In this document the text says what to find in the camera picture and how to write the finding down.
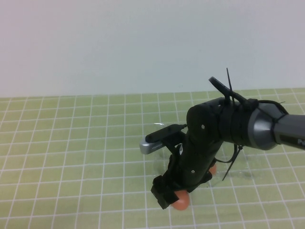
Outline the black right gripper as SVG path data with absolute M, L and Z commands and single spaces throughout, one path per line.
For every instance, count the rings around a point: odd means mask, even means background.
M 153 179 L 151 193 L 162 209 L 178 201 L 176 191 L 192 192 L 200 184 L 211 179 L 208 170 L 220 149 L 221 141 L 184 140 L 170 156 L 167 178 L 157 176 Z

